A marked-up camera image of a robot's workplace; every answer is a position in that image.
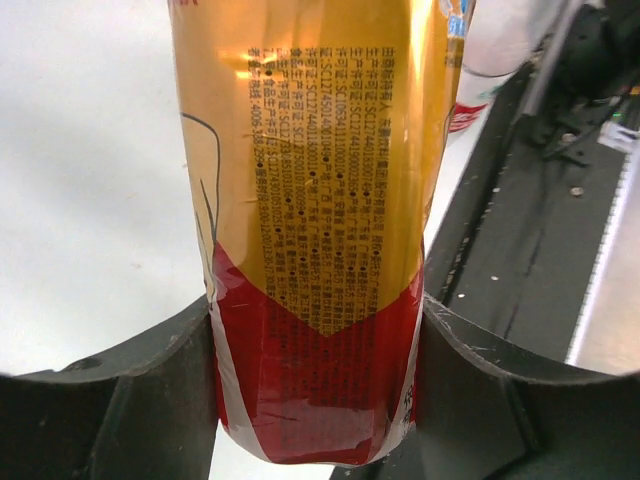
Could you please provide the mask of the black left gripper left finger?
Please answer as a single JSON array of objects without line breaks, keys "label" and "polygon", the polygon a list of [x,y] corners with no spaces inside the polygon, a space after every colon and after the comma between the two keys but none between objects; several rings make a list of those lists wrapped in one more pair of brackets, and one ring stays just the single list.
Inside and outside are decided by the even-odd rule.
[{"label": "black left gripper left finger", "polygon": [[206,479],[218,415],[208,303],[61,371],[1,378],[4,479]]}]

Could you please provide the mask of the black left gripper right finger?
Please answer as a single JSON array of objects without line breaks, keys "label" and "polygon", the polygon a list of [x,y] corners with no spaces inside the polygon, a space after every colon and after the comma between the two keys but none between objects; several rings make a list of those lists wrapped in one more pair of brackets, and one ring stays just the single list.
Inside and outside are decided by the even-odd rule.
[{"label": "black left gripper right finger", "polygon": [[518,347],[424,300],[416,426],[388,456],[336,479],[635,479],[639,376]]}]

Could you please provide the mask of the amber tea bottle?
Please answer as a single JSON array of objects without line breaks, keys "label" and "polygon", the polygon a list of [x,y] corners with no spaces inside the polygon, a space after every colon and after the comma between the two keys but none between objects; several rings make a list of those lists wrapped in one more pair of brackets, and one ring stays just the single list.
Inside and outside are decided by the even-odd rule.
[{"label": "amber tea bottle", "polygon": [[217,407],[276,464],[364,465],[414,414],[423,234],[471,1],[172,1]]}]

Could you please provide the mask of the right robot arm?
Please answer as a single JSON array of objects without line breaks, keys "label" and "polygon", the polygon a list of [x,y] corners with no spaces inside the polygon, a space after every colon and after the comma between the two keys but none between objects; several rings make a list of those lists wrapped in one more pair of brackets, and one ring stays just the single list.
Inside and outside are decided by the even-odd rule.
[{"label": "right robot arm", "polygon": [[571,1],[542,55],[521,116],[546,158],[586,139],[639,85],[639,3]]}]

